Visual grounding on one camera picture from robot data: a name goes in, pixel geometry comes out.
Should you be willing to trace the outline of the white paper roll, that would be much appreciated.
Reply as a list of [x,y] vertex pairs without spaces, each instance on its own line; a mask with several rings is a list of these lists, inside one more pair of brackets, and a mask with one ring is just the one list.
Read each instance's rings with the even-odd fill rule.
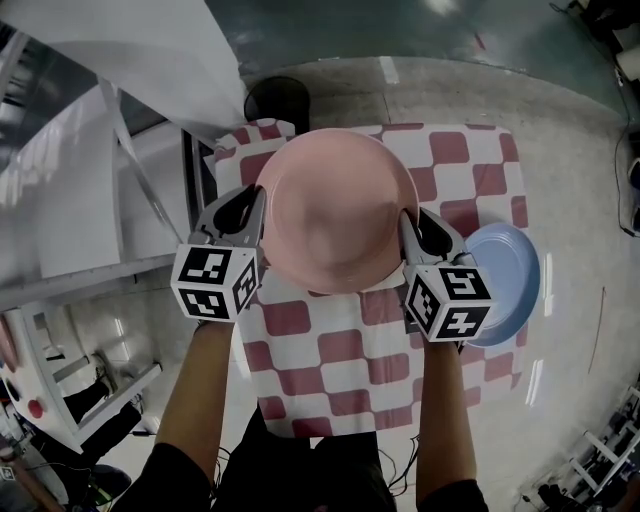
[[640,44],[618,53],[616,63],[628,81],[640,80]]

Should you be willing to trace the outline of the pink big plate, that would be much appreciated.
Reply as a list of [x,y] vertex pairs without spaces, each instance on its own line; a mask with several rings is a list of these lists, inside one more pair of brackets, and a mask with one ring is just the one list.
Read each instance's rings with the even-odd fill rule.
[[401,264],[399,220],[419,209],[414,181],[379,140],[320,129],[286,142],[265,163],[262,248],[269,266],[303,289],[371,288]]

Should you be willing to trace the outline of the person's left forearm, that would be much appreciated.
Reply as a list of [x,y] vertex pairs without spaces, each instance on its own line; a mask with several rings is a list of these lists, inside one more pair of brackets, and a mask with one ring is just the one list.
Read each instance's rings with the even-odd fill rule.
[[209,480],[220,446],[232,333],[230,323],[196,329],[156,436],[181,450]]

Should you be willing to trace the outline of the person's black shirt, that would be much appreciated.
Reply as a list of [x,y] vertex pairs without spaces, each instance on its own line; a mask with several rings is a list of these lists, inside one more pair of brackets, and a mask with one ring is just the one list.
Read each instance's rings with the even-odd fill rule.
[[374,433],[279,438],[255,412],[218,486],[181,450],[157,444],[112,512],[397,512]]

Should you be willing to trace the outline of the red white checkered tablecloth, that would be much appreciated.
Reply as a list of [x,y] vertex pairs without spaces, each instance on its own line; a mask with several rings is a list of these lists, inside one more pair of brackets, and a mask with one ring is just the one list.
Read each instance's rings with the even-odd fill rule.
[[[528,225],[514,137],[488,125],[373,125],[363,133],[408,168],[423,207],[469,241],[500,222]],[[408,333],[395,272],[356,294],[323,296],[267,271],[240,318],[268,429],[282,437],[347,435],[415,424],[422,338]]]

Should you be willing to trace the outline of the blue big plate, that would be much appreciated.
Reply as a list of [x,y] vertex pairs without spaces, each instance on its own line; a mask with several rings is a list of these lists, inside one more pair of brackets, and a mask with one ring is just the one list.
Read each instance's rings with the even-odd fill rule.
[[470,342],[492,347],[514,338],[527,324],[540,291],[541,270],[536,249],[517,227],[493,223],[466,239],[478,266],[488,273],[495,305],[481,335]]

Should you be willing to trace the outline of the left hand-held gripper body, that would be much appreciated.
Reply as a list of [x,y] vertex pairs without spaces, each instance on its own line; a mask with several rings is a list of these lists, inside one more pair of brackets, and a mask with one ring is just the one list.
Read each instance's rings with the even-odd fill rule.
[[236,321],[259,287],[261,247],[182,244],[171,289],[182,313],[203,321]]

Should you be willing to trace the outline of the white metal shelving rack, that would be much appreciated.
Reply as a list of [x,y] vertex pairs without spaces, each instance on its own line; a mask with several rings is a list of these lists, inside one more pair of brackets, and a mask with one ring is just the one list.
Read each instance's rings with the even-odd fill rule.
[[[72,417],[61,382],[89,362],[47,360],[46,323],[60,304],[139,273],[171,265],[188,236],[200,198],[191,145],[164,121],[131,134],[119,90],[106,80],[49,121],[0,166],[0,314],[20,364],[0,372],[15,409],[72,450],[161,372],[158,364],[83,420]],[[46,404],[41,419],[30,399]]]

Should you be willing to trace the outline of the person's right forearm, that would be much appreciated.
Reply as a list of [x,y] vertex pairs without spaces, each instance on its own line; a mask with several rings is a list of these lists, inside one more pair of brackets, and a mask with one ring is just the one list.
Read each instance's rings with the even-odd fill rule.
[[424,345],[416,500],[449,484],[474,480],[476,459],[462,367],[453,343]]

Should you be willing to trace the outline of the white square pillar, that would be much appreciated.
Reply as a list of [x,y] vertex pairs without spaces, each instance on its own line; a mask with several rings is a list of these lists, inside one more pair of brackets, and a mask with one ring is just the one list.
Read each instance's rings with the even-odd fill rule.
[[204,0],[0,0],[0,20],[194,136],[245,121],[239,62]]

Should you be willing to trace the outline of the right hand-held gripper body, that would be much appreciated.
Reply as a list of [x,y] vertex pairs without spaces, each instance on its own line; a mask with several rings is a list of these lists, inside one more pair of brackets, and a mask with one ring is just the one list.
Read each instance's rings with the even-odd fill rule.
[[485,329],[496,299],[484,268],[469,252],[451,261],[404,259],[404,328],[431,343],[462,343]]

